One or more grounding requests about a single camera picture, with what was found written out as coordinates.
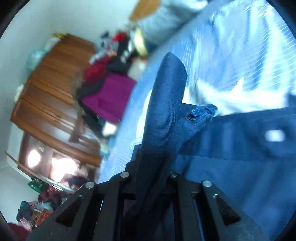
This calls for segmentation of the dark navy garment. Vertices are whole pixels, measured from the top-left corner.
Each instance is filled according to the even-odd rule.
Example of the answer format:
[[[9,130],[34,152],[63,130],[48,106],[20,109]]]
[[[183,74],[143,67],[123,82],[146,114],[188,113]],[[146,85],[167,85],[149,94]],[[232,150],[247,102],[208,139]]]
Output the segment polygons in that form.
[[[285,108],[216,116],[212,104],[182,103],[186,80],[166,54],[145,120],[137,211],[151,210],[174,171],[216,184],[271,240],[295,240],[295,96]]]

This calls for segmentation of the clothes pile beside bed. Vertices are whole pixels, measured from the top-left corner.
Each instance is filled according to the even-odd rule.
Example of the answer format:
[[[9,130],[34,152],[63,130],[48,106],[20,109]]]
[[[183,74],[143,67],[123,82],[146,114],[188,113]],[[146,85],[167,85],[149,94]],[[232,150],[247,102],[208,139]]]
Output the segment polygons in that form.
[[[130,95],[143,72],[147,52],[139,29],[105,32],[95,46],[90,65],[73,77],[71,93],[78,119],[70,141],[77,142],[85,126],[93,132],[100,150],[108,149],[120,126]]]

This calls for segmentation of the magenta cloth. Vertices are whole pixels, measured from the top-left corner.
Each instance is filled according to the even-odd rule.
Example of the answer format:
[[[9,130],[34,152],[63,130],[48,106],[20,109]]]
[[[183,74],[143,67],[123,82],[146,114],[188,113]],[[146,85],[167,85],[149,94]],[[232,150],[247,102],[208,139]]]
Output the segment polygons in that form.
[[[128,76],[108,73],[99,90],[81,98],[81,103],[107,122],[118,123],[125,112],[136,81]]]

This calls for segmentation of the brown wooden wardrobe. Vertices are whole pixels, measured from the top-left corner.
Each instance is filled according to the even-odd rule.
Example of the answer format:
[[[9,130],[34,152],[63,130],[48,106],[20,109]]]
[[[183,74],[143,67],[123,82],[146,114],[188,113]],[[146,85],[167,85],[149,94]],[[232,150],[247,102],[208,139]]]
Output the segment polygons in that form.
[[[89,66],[94,44],[73,35],[57,43],[29,76],[11,121],[45,145],[78,161],[100,166],[99,143],[79,119],[73,78]]]

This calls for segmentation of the blue grid star bedsheet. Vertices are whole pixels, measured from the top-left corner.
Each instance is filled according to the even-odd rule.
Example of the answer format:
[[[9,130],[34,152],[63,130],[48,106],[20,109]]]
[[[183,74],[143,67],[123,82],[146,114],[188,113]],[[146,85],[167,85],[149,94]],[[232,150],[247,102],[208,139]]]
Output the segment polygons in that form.
[[[142,142],[147,107],[162,58],[174,53],[188,73],[183,102],[218,113],[288,105],[295,94],[295,37],[276,1],[213,1],[150,56],[134,88],[100,182],[124,170]]]

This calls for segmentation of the grey quilted duvet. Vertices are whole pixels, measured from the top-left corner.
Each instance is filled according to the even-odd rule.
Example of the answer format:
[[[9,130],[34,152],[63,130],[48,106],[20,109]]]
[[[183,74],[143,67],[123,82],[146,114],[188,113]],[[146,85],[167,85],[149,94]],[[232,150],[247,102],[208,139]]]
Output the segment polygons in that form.
[[[207,5],[208,1],[161,1],[155,12],[138,21],[138,27],[146,41],[160,45]]]

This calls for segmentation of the wooden headboard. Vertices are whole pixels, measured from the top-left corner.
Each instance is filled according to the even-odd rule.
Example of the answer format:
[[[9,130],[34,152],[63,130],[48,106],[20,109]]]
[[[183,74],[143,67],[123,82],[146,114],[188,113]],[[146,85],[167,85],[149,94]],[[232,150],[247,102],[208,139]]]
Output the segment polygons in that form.
[[[140,20],[153,12],[156,11],[156,9],[160,5],[160,0],[140,0],[138,1],[137,5],[133,9],[132,14],[129,17],[130,21],[137,21]]]

